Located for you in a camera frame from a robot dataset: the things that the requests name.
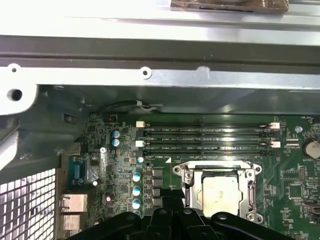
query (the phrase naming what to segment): black cable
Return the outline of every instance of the black cable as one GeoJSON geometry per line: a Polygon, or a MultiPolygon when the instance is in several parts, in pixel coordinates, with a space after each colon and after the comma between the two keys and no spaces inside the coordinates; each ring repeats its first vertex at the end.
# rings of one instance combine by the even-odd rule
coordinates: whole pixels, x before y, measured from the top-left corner
{"type": "Polygon", "coordinates": [[[138,106],[144,112],[151,112],[151,111],[155,111],[156,110],[155,107],[151,107],[148,104],[143,103],[142,101],[139,101],[139,100],[124,100],[124,101],[117,101],[117,102],[114,102],[112,104],[109,104],[107,106],[104,106],[104,107],[100,108],[97,111],[97,114],[98,115],[103,115],[103,114],[105,114],[107,111],[109,111],[111,109],[127,107],[127,106],[138,106]]]}

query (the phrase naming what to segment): cpu socket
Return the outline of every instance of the cpu socket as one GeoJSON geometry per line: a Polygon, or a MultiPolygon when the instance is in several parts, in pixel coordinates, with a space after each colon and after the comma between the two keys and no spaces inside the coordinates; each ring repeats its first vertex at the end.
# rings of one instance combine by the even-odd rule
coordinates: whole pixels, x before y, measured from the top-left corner
{"type": "Polygon", "coordinates": [[[181,177],[186,207],[200,209],[210,218],[227,212],[257,224],[256,175],[261,166],[249,161],[188,161],[172,168],[181,177]]]}

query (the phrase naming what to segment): perforated metal panel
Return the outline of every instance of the perforated metal panel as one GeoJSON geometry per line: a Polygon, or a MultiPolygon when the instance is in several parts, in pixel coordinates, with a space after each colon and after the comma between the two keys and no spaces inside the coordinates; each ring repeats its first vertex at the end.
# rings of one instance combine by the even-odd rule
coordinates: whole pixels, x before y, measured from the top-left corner
{"type": "Polygon", "coordinates": [[[53,240],[56,170],[0,186],[0,240],[53,240]]]}

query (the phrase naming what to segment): motherboard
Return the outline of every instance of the motherboard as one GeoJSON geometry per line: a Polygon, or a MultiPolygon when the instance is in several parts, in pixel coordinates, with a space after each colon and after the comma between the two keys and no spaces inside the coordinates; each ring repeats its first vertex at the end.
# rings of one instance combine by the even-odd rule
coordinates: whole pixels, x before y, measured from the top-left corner
{"type": "Polygon", "coordinates": [[[82,183],[94,187],[86,225],[122,212],[143,217],[179,190],[206,217],[229,212],[319,240],[319,140],[311,116],[92,114],[77,157],[82,183]]]}

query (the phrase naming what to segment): green circuit board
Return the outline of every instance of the green circuit board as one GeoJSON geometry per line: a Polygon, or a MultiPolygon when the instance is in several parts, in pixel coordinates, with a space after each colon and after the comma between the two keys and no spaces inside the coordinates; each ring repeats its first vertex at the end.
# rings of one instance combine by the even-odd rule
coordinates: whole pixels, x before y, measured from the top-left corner
{"type": "Polygon", "coordinates": [[[172,172],[179,163],[246,160],[262,167],[256,179],[262,225],[297,240],[320,239],[320,215],[303,205],[320,203],[320,160],[303,151],[305,143],[320,139],[320,124],[311,116],[92,114],[84,137],[87,181],[102,181],[90,201],[88,227],[98,218],[126,211],[143,216],[147,208],[161,207],[155,190],[181,188],[181,178],[172,172]],[[134,187],[140,189],[137,196],[134,187]],[[113,194],[111,202],[106,193],[113,194]]]}

